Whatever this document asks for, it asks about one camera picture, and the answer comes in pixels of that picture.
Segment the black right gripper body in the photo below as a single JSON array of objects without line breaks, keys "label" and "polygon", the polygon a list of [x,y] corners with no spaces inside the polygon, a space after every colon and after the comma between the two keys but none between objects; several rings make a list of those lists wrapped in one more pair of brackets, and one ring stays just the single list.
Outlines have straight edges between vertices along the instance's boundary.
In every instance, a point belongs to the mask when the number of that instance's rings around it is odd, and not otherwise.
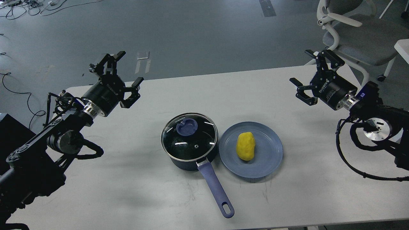
[{"label": "black right gripper body", "polygon": [[346,95],[354,95],[358,90],[355,85],[339,76],[335,71],[316,72],[310,84],[316,86],[312,89],[313,96],[321,99],[335,111],[343,107],[341,101]]}]

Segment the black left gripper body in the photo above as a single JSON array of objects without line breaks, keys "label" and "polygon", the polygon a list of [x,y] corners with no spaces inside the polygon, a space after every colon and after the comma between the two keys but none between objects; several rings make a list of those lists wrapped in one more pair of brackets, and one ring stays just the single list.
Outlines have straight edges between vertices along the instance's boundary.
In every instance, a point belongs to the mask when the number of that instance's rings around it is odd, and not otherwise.
[{"label": "black left gripper body", "polygon": [[99,109],[99,115],[107,117],[124,99],[125,83],[118,76],[101,77],[97,83],[81,97],[83,102],[92,102]]}]

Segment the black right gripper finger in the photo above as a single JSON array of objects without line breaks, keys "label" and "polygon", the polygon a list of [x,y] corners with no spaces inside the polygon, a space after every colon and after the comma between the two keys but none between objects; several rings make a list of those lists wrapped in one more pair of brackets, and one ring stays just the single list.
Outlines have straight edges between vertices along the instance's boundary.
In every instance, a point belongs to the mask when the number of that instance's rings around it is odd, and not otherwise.
[{"label": "black right gripper finger", "polygon": [[303,85],[299,80],[296,78],[290,78],[289,81],[296,86],[296,98],[300,99],[302,102],[307,104],[308,106],[314,106],[318,102],[318,98],[313,96],[310,97],[308,96],[305,91],[306,90],[316,90],[317,86],[316,85]]},{"label": "black right gripper finger", "polygon": [[316,74],[336,74],[345,65],[345,61],[335,52],[325,49],[322,51],[305,50],[305,54],[316,63]]}]

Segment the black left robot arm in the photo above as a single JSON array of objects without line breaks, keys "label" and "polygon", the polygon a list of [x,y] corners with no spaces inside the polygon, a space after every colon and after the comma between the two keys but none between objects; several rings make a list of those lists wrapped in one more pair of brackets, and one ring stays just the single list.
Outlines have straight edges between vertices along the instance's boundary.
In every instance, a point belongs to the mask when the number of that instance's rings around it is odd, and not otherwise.
[{"label": "black left robot arm", "polygon": [[26,224],[9,224],[17,209],[23,209],[39,196],[49,196],[65,184],[65,171],[73,160],[99,158],[104,154],[97,144],[80,133],[90,127],[97,116],[107,117],[119,104],[130,108],[139,98],[143,77],[130,87],[117,74],[117,62],[126,54],[105,54],[101,61],[90,64],[89,71],[98,81],[80,98],[65,91],[56,98],[56,116],[46,113],[44,129],[32,136],[16,124],[3,127],[6,144],[1,158],[1,229],[28,230]]}]

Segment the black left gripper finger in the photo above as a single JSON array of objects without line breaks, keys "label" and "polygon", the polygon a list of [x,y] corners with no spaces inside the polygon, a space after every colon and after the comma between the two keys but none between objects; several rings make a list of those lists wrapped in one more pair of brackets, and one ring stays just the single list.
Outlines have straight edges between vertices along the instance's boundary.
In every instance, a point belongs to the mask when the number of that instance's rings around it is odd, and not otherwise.
[{"label": "black left gripper finger", "polygon": [[[124,95],[120,101],[120,106],[124,109],[129,109],[140,98],[140,84],[143,82],[144,77],[138,77],[130,87],[125,87]],[[128,98],[125,98],[125,93],[130,93]]]},{"label": "black left gripper finger", "polygon": [[125,51],[120,51],[117,54],[104,54],[101,61],[96,65],[89,64],[89,72],[96,74],[100,78],[104,76],[118,77],[117,62],[124,57],[125,54]]}]

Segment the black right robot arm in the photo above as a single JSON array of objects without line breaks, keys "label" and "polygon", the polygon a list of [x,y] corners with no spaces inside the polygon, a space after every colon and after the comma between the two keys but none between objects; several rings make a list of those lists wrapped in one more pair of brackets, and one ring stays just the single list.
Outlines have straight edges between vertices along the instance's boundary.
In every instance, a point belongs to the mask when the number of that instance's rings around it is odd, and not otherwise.
[{"label": "black right robot arm", "polygon": [[395,159],[396,167],[408,170],[408,111],[383,104],[376,83],[368,81],[361,90],[337,74],[345,62],[331,50],[305,51],[316,62],[316,73],[308,85],[296,78],[290,82],[296,86],[296,97],[308,106],[323,101],[331,109],[346,109],[349,116],[339,120],[336,127],[336,148],[343,162],[363,178],[380,181],[408,181],[405,177],[374,176],[353,167],[340,147],[340,133],[350,123],[352,142],[361,150],[385,150]]}]

